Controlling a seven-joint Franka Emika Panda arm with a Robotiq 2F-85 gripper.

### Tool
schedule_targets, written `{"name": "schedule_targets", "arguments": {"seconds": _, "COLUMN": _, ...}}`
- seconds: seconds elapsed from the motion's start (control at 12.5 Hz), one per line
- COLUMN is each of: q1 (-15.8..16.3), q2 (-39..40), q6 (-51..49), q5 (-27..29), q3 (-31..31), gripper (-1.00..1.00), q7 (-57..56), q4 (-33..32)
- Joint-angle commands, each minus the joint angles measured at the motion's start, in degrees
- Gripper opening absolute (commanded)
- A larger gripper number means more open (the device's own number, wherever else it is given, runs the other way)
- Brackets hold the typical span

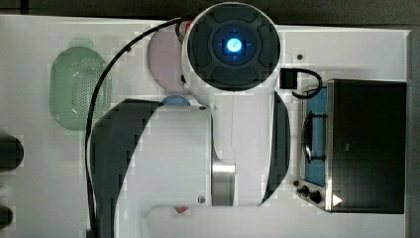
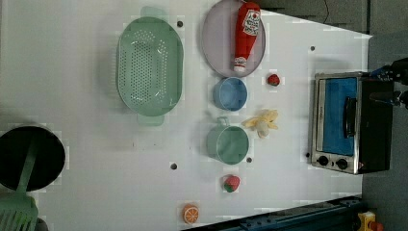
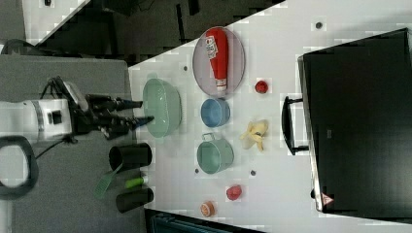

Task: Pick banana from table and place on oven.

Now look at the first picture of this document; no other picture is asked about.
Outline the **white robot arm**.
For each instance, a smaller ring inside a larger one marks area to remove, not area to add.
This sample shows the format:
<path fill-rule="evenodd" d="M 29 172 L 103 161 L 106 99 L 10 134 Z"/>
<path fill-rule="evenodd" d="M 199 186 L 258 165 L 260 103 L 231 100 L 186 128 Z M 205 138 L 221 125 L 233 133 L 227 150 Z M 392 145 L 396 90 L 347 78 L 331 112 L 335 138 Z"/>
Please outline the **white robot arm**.
<path fill-rule="evenodd" d="M 94 126 L 96 235 L 151 238 L 156 207 L 261 206 L 287 174 L 289 115 L 275 87 L 280 35 L 261 10 L 228 2 L 186 31 L 185 105 L 125 99 Z"/>

